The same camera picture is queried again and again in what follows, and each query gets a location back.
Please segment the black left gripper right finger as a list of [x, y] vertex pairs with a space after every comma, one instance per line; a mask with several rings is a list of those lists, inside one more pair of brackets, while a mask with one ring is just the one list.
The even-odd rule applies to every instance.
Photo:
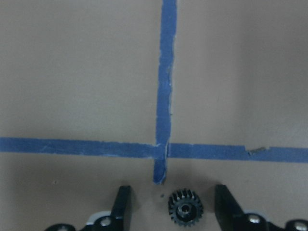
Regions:
[[226, 185], [215, 186], [215, 216], [222, 231], [246, 231], [246, 215]]

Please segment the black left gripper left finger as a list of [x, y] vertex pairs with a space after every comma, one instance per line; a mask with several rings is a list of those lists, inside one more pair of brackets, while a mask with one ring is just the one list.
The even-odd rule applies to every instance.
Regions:
[[120, 186], [111, 210], [115, 231], [129, 231], [132, 215], [131, 186]]

